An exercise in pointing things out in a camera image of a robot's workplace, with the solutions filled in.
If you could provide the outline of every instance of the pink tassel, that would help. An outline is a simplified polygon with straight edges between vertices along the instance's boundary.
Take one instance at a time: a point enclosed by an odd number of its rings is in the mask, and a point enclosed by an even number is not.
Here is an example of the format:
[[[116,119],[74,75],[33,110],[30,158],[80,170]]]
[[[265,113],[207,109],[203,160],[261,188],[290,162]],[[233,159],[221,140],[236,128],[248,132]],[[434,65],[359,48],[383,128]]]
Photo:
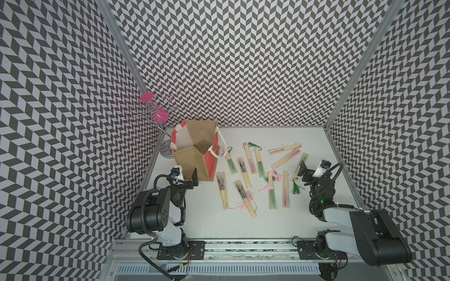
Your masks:
[[[265,188],[260,189],[260,190],[258,190],[258,191],[269,191],[269,190],[271,190],[271,189],[274,189],[274,186],[273,186],[273,184],[268,183],[268,184],[265,186]]]
[[[283,179],[283,175],[278,174],[277,171],[275,171],[275,168],[273,165],[272,165],[272,177],[274,178],[273,180],[276,182],[279,182]]]
[[[254,202],[253,200],[253,192],[251,192],[250,190],[247,190],[247,197],[251,202]]]
[[[247,207],[245,206],[244,203],[242,203],[241,205],[237,206],[236,208],[233,208],[235,210],[247,210]]]

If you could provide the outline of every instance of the mounting plate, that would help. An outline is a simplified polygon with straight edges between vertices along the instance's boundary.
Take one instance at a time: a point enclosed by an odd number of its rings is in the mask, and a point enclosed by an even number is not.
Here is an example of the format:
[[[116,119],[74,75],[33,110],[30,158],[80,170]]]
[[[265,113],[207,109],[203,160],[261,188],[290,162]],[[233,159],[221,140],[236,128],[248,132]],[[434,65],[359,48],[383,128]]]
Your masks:
[[[191,252],[191,249],[192,249],[191,260],[203,259],[205,255],[205,241],[198,241],[198,240],[188,241],[188,253]],[[162,245],[159,246],[158,256],[156,256],[156,258],[158,260],[177,260],[176,258],[173,257],[173,255],[170,255],[167,251],[167,248]]]
[[[324,258],[320,258],[315,253],[314,243],[315,241],[297,241],[297,252],[300,255],[300,259],[324,260]],[[327,259],[335,259],[334,254],[336,254],[338,259],[347,259],[347,253],[332,250],[329,251],[329,258]]]

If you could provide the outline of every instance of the vent grille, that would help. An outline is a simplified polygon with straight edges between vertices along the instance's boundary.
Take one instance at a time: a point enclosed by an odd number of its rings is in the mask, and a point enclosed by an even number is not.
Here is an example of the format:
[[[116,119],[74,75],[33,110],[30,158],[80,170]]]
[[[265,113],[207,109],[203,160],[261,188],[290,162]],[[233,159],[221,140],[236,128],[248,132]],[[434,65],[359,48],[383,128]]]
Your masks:
[[[161,268],[172,268],[177,263],[159,264]],[[172,275],[186,274],[187,267],[182,267]],[[160,274],[152,266],[144,263],[121,263],[117,275],[153,275]],[[320,274],[318,263],[216,263],[190,264],[189,274],[192,275],[315,275]]]

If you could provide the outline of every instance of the white arm segment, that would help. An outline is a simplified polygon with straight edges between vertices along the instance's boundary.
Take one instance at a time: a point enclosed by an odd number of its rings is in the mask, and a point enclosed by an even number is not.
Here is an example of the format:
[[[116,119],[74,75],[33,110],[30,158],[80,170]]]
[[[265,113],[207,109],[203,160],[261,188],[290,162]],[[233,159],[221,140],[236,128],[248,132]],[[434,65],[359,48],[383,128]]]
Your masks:
[[[355,236],[353,234],[329,232],[325,234],[325,238],[330,249],[360,256],[360,252],[356,246]]]

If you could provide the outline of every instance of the black cable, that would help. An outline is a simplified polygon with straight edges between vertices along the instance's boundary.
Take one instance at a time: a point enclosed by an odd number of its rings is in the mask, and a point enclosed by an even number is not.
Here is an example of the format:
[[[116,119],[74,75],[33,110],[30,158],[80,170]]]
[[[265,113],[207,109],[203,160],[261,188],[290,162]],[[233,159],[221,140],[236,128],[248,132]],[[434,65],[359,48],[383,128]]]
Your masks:
[[[141,256],[143,259],[145,259],[145,261],[148,262],[151,266],[153,266],[154,268],[156,268],[156,270],[158,270],[160,273],[162,273],[165,277],[167,277],[167,278],[169,278],[169,279],[172,279],[172,280],[175,280],[175,281],[183,280],[183,279],[186,277],[186,275],[182,275],[180,279],[178,278],[178,277],[180,277],[180,276],[172,276],[172,275],[170,275],[169,273],[167,273],[167,272],[165,272],[164,270],[162,270],[162,269],[161,269],[159,266],[157,266],[154,262],[152,262],[151,259],[147,258],[146,255],[144,255],[144,253],[142,252],[142,248],[145,247],[145,246],[148,246],[148,245],[150,245],[150,244],[153,244],[153,243],[155,243],[155,242],[156,242],[156,239],[153,239],[153,240],[151,240],[151,241],[142,243],[142,244],[139,246],[139,248],[138,248],[138,252],[139,252],[140,256]]]
[[[147,217],[145,214],[145,207],[147,206],[147,200],[149,199],[149,197],[156,193],[159,192],[157,189],[150,189],[149,192],[147,192],[145,194],[145,196],[142,199],[142,204],[141,204],[141,225],[142,225],[142,230],[144,231],[145,234],[151,236],[151,237],[156,237],[156,233],[153,233],[149,230],[149,228],[147,227]]]
[[[334,177],[333,177],[333,179],[332,179],[333,182],[336,181],[336,179],[338,178],[339,174],[342,172],[343,167],[344,167],[344,164],[340,164],[339,170],[337,170],[337,173],[334,175]]]
[[[156,183],[158,182],[158,180],[159,180],[160,178],[167,178],[167,179],[169,179],[169,180],[172,180],[171,175],[165,175],[165,174],[158,175],[158,176],[156,176],[155,180],[153,181],[153,189],[157,189],[157,188],[156,188]]]
[[[344,266],[342,266],[342,267],[340,267],[340,266],[341,266],[341,261],[342,261],[342,255],[341,255],[341,258],[339,259],[339,266],[337,267],[338,269],[343,269],[344,267],[347,266],[347,263],[348,263],[348,255],[346,255],[345,264],[344,264]]]
[[[296,247],[296,245],[294,245],[294,238],[302,239],[304,242],[308,242],[308,241],[306,241],[306,240],[303,239],[303,238],[300,238],[300,237],[298,237],[298,236],[294,236],[294,237],[292,237],[292,239],[291,239],[291,244],[292,244],[292,246],[294,246],[294,247]]]

